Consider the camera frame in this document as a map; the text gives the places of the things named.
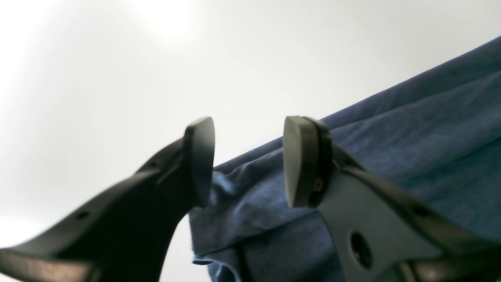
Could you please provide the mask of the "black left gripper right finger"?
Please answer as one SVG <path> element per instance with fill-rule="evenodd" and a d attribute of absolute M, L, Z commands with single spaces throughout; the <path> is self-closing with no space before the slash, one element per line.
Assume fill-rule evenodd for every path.
<path fill-rule="evenodd" d="M 320 120 L 285 119 L 283 172 L 288 205 L 318 211 L 346 282 L 500 281 L 499 243 L 366 171 Z"/>

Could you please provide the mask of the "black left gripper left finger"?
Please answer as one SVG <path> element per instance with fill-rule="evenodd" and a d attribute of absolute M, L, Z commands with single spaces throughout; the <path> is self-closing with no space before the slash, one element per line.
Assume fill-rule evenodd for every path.
<path fill-rule="evenodd" d="M 178 223 L 211 192 L 214 122 L 203 117 L 129 178 L 32 238 L 1 249 L 20 282 L 157 282 Z"/>

